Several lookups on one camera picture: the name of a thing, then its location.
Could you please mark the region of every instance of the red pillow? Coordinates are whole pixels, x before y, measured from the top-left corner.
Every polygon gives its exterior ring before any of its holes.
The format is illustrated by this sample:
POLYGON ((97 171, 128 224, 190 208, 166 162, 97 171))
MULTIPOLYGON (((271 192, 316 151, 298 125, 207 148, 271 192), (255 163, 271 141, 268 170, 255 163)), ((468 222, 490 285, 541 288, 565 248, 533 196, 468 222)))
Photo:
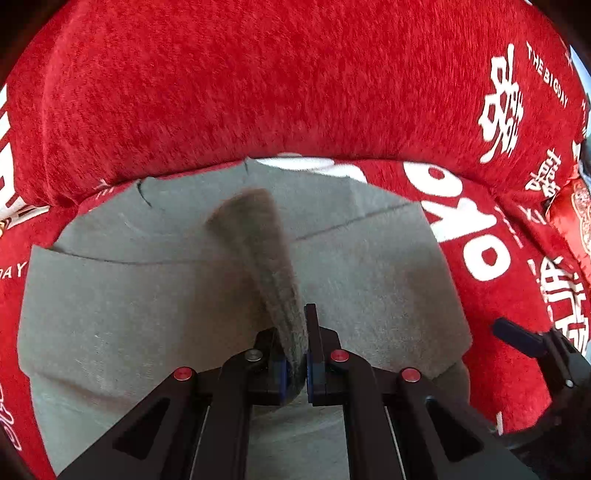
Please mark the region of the red pillow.
POLYGON ((591 195, 583 179, 568 183, 553 200, 547 217, 565 238, 587 282, 591 282, 591 195))
POLYGON ((5 138, 27 203, 280 151, 428 160, 540 201, 583 99, 522 0, 71 0, 8 79, 5 138))

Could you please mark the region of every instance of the gray towel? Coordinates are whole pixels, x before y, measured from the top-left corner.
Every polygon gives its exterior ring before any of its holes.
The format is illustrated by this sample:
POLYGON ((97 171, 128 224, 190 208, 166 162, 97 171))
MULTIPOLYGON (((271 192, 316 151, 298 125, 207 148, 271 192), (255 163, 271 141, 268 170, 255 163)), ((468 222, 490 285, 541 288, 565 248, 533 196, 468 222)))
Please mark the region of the gray towel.
MULTIPOLYGON (((377 367, 413 365, 466 388, 469 329, 419 205, 252 162, 146 179, 76 218, 53 251, 31 256, 18 352, 56 472, 175 367, 218 367, 271 325, 242 259, 205 227, 250 188, 272 194, 302 301, 318 305, 346 348, 377 367)), ((347 477, 339 409, 311 408, 256 410, 249 478, 347 477), (278 419, 281 431, 271 428, 278 419), (308 454, 303 470, 289 467, 308 454)))
POLYGON ((275 202, 264 189, 246 190, 224 202, 207 225, 242 258, 258 287, 290 367, 292 400, 306 382, 308 331, 275 202))

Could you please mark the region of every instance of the silver screw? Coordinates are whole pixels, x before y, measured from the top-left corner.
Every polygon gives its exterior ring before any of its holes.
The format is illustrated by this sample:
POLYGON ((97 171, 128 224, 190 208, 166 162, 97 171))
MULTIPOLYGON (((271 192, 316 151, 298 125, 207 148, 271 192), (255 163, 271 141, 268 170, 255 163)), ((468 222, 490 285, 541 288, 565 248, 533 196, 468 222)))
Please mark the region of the silver screw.
POLYGON ((244 358, 249 362, 258 362, 262 358, 262 352, 256 348, 251 348, 244 353, 244 358))

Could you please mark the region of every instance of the folded gray cloth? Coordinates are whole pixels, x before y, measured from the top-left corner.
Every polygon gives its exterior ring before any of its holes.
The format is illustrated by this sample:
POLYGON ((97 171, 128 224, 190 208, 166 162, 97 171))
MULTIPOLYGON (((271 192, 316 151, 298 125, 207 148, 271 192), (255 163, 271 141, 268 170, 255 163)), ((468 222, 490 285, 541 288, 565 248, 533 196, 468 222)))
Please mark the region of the folded gray cloth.
POLYGON ((224 202, 207 227, 236 255, 254 280, 289 366, 287 399, 306 383, 308 330, 281 219, 265 189, 249 189, 224 202))
MULTIPOLYGON (((31 256, 18 352, 57 473, 174 368, 218 367, 271 324, 240 259, 205 228, 221 202, 254 187, 273 195, 321 325, 377 367, 412 365, 466 392, 469 329, 419 205, 253 162, 146 179, 31 256)), ((302 458, 308 478, 347 477, 340 410, 311 408, 256 410, 249 478, 303 478, 302 458)))

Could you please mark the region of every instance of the white lettering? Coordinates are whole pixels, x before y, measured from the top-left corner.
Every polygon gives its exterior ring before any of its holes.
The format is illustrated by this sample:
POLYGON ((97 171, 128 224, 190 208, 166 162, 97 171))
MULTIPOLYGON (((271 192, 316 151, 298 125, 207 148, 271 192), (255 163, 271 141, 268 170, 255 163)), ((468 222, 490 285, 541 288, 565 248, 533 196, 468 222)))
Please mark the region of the white lettering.
MULTIPOLYGON (((310 170, 310 171, 313 171, 314 173, 320 173, 320 174, 322 174, 322 172, 320 171, 320 169, 318 169, 318 170, 310 170)), ((329 176, 329 177, 330 176, 333 176, 333 177, 337 177, 338 176, 338 175, 331 175, 330 173, 324 173, 324 174, 327 175, 327 176, 329 176)), ((109 194, 113 193, 114 190, 115 190, 115 187, 109 187, 108 189, 101 190, 99 193, 96 194, 96 199, 98 200, 101 197, 104 197, 106 195, 109 195, 109 194)))
MULTIPOLYGON (((361 183, 368 182, 361 168, 359 168, 356 165, 350 165, 347 163, 340 163, 338 165, 332 165, 330 167, 315 168, 314 170, 310 171, 313 173, 319 173, 321 175, 327 175, 329 177, 349 177, 350 179, 360 181, 361 183)), ((114 187, 111 187, 109 189, 109 193, 112 193, 113 190, 114 187)))
POLYGON ((511 224, 509 223, 509 220, 507 220, 507 217, 505 216, 503 210, 501 210, 501 208, 498 205, 495 205, 495 210, 497 212, 499 212, 501 219, 503 220, 503 223, 507 226, 507 228, 509 229, 511 235, 513 236, 513 240, 515 240, 515 243, 517 244, 517 246, 519 248, 523 248, 523 244, 521 243, 521 240, 519 239, 519 237, 517 236, 517 232, 515 231, 515 229, 511 226, 511 224))
MULTIPOLYGON (((281 168, 282 170, 314 170, 315 168, 330 167, 335 164, 335 161, 331 158, 320 158, 320 157, 301 157, 298 154, 295 156, 282 156, 260 158, 257 160, 258 163, 266 165, 268 167, 281 168)), ((102 189, 104 187, 110 187, 105 179, 100 180, 100 184, 96 189, 102 189)))
POLYGON ((446 198, 457 197, 462 193, 462 181, 445 168, 412 162, 404 162, 402 166, 408 180, 419 192, 446 198), (431 176, 431 168, 441 172, 443 177, 437 179, 431 176))
POLYGON ((8 121, 8 112, 4 112, 4 115, 0 118, 0 138, 3 138, 9 130, 10 122, 8 121))
POLYGON ((42 213, 49 212, 49 207, 34 207, 32 205, 27 205, 22 210, 19 210, 17 213, 11 215, 10 223, 8 224, 8 229, 11 229, 14 226, 17 226, 19 223, 26 222, 31 218, 34 218, 42 213))
POLYGON ((518 127, 524 114, 523 93, 519 91, 519 83, 513 81, 513 53, 515 47, 512 43, 507 46, 507 58, 491 58, 491 81, 495 87, 495 93, 485 95, 482 114, 478 119, 478 125, 482 127, 482 138, 491 142, 496 140, 491 149, 480 157, 480 163, 488 163, 494 156, 501 143, 501 153, 511 153, 517 145, 518 127), (491 106, 495 108, 494 118, 489 118, 491 106))
POLYGON ((531 208, 524 208, 521 205, 518 205, 519 210, 521 210, 525 218, 527 218, 530 222, 538 223, 540 225, 546 225, 546 220, 544 216, 536 209, 533 209, 533 213, 536 215, 537 219, 532 216, 532 209, 531 208))
POLYGON ((12 428, 12 425, 14 425, 14 417, 7 410, 6 405, 4 404, 4 392, 2 390, 2 384, 0 384, 0 424, 2 424, 4 427, 4 431, 14 445, 14 448, 16 448, 19 452, 22 451, 21 442, 18 440, 17 434, 12 428))
POLYGON ((496 216, 479 212, 476 203, 467 198, 460 198, 457 207, 426 200, 423 200, 421 205, 426 211, 441 219, 431 224, 433 235, 439 243, 480 232, 496 224, 496 216))
POLYGON ((480 281, 489 281, 500 277, 511 265, 511 256, 505 244, 494 235, 482 235, 470 240, 464 247, 464 262, 472 276, 480 281), (492 249, 496 260, 489 265, 482 254, 492 249))
POLYGON ((23 263, 17 263, 17 268, 18 268, 18 278, 21 278, 21 272, 22 269, 25 268, 25 265, 28 264, 28 262, 23 262, 23 263))
POLYGON ((531 270, 531 274, 535 277, 537 277, 537 275, 535 274, 535 262, 533 258, 529 258, 527 260, 527 264, 530 266, 530 270, 531 270))
POLYGON ((582 313, 582 301, 587 297, 583 284, 574 283, 579 279, 578 275, 571 275, 566 270, 556 267, 562 260, 562 257, 558 257, 551 262, 544 257, 540 266, 541 288, 547 292, 547 301, 550 304, 568 301, 567 311, 570 313, 556 320, 554 327, 561 330, 564 336, 573 342, 574 347, 584 354, 589 341, 589 319, 582 313))
POLYGON ((2 87, 2 90, 0 90, 0 108, 2 108, 4 106, 4 104, 6 103, 6 85, 4 85, 2 87))
POLYGON ((4 424, 4 431, 6 432, 8 439, 12 442, 14 448, 16 448, 16 450, 19 452, 22 452, 21 442, 18 441, 17 434, 14 433, 12 427, 10 425, 4 424))
MULTIPOLYGON (((544 68, 544 60, 542 59, 541 56, 536 54, 536 52, 532 48, 532 46, 527 41, 525 43, 528 48, 529 60, 532 61, 532 57, 533 57, 532 65, 534 67, 534 70, 540 76, 542 76, 542 73, 544 74, 543 75, 543 82, 545 84, 547 84, 552 90, 554 90, 554 94, 558 98, 558 102, 561 105, 563 105, 563 107, 566 108, 567 96, 564 94, 564 90, 563 90, 562 85, 560 84, 560 81, 558 80, 558 78, 556 78, 552 74, 552 72, 550 71, 550 69, 548 67, 544 68)), ((569 60, 569 65, 570 65, 570 63, 571 63, 570 56, 568 54, 565 54, 565 55, 567 56, 567 59, 569 60)))
POLYGON ((554 179, 562 161, 560 155, 556 156, 554 149, 547 150, 546 154, 547 158, 541 163, 538 173, 530 173, 531 180, 525 184, 525 189, 534 192, 541 190, 545 197, 549 198, 560 190, 560 186, 556 184, 554 179))
POLYGON ((573 159, 575 162, 579 162, 581 158, 581 144, 573 140, 573 159))
POLYGON ((496 414, 496 432, 499 435, 503 435, 505 433, 505 429, 503 427, 503 412, 499 412, 496 414))
POLYGON ((7 205, 16 194, 10 143, 0 151, 0 177, 4 177, 4 187, 0 189, 0 218, 7 218, 25 206, 25 202, 20 197, 10 207, 7 205))

